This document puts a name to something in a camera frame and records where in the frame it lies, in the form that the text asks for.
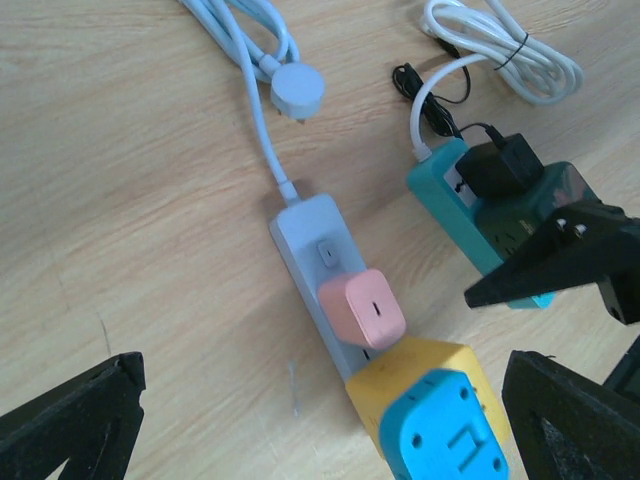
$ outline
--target light blue cable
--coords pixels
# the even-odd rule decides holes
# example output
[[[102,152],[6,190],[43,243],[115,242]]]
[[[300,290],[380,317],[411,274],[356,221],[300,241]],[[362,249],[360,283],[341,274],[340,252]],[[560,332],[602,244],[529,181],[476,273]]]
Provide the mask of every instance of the light blue cable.
[[[292,182],[287,177],[278,156],[276,155],[267,125],[262,111],[258,80],[269,83],[273,68],[264,69],[265,64],[277,62],[299,61],[298,47],[293,37],[287,31],[286,24],[281,15],[266,0],[181,0],[182,3],[198,19],[202,26],[218,42],[220,48],[242,69],[255,128],[260,140],[260,145],[269,164],[269,168],[278,183],[280,192],[288,204],[298,201],[298,193]],[[268,29],[278,39],[278,49],[274,55],[265,54],[246,35],[227,3],[236,7],[239,11],[251,16],[258,23]]]

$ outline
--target teal power strip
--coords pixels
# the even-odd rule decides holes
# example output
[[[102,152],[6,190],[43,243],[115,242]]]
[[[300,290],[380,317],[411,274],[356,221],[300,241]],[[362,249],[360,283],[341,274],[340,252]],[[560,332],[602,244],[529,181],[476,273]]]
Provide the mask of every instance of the teal power strip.
[[[506,480],[509,467],[467,375],[431,370],[389,406],[380,447],[396,480]]]
[[[475,225],[475,213],[482,206],[482,199],[463,184],[455,168],[468,150],[464,141],[450,140],[409,172],[407,184],[473,266],[482,275],[487,275],[502,265],[503,259]],[[513,309],[546,308],[553,297],[553,293],[547,293],[515,300],[509,306]]]

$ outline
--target yellow block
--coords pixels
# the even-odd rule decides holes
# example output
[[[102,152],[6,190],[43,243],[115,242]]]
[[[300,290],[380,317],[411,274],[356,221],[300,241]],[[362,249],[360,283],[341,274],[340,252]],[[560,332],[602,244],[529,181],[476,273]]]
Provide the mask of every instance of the yellow block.
[[[434,368],[466,373],[498,442],[503,445],[511,434],[502,404],[471,347],[405,336],[351,377],[346,385],[362,423],[383,458],[379,438],[382,416],[398,397]]]

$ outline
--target pink plug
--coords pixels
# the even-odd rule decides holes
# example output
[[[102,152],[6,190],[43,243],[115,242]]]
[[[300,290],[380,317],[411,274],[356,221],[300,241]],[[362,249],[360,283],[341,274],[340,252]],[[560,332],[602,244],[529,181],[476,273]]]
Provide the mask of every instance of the pink plug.
[[[402,310],[379,270],[340,275],[320,286],[318,299],[343,342],[384,350],[406,330]]]

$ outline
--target wood grain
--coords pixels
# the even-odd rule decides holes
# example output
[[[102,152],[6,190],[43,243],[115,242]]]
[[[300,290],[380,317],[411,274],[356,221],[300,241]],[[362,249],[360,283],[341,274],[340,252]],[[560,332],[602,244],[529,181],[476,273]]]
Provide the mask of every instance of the wood grain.
[[[409,105],[390,72],[444,61],[416,27],[421,2],[275,4],[328,85],[304,126],[265,106],[276,150],[305,189],[336,198],[410,333],[471,344],[496,392],[513,349],[604,380],[638,328],[594,287],[545,312],[470,311],[477,274],[405,187]],[[456,118],[524,133],[545,163],[573,162],[638,215],[636,2],[505,4],[587,82],[535,108],[474,67]],[[178,2],[0,1],[0,111],[0,412],[109,350],[140,350],[146,417],[128,478],[390,478],[266,228],[281,204],[240,73]],[[526,478],[513,444],[508,455]]]

